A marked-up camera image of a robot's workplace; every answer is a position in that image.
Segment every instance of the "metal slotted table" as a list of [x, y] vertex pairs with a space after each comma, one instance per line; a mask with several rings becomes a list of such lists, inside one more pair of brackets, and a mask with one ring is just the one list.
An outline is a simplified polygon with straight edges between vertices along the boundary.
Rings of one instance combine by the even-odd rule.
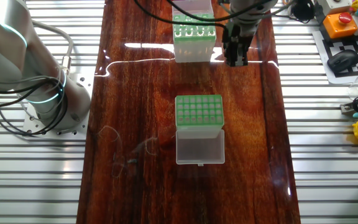
[[[73, 37], [71, 71], [93, 83], [104, 1], [27, 1], [32, 17]], [[317, 23], [273, 18], [301, 222], [358, 224], [358, 146], [339, 105], [346, 85], [330, 85], [311, 32]], [[63, 37], [36, 28], [60, 60]], [[0, 96], [0, 102], [14, 96]], [[4, 110], [18, 126], [20, 105]], [[85, 141], [37, 141], [0, 127], [0, 223], [75, 223]]]

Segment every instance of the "red button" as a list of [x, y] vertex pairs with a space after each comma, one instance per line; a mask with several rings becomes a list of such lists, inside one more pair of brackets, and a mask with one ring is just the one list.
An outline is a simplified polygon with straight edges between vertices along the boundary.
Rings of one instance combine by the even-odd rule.
[[348, 24], [352, 20], [352, 16], [348, 12], [340, 13], [339, 15], [339, 22], [343, 24]]

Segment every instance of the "black computer mouse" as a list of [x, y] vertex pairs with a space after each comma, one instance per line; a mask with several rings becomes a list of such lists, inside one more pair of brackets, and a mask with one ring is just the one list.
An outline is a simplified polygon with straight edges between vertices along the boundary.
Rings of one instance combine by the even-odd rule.
[[358, 54], [354, 50], [344, 50], [328, 59], [328, 67], [333, 72], [341, 72], [358, 63]]

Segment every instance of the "wooden table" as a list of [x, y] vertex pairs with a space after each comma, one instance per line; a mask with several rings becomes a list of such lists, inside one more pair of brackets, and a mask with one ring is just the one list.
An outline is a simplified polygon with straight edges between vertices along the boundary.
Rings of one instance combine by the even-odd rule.
[[[175, 63], [172, 25], [130, 0], [106, 1], [101, 35], [77, 223], [300, 223], [270, 19], [237, 68]], [[174, 99], [204, 94], [223, 98], [226, 162], [179, 166]]]

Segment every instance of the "green plastic insert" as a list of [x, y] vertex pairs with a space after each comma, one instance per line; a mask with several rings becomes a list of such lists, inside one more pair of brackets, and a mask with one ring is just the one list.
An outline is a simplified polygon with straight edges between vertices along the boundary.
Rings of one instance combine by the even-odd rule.
[[223, 126], [221, 95], [190, 95], [175, 98], [177, 126]]
[[[213, 19], [213, 14], [195, 14], [195, 16]], [[199, 22], [197, 19], [190, 18], [186, 15], [175, 15], [174, 21], [178, 22]], [[173, 25], [173, 41], [189, 41], [189, 40], [213, 40], [216, 39], [215, 26], [190, 26], [190, 25]]]

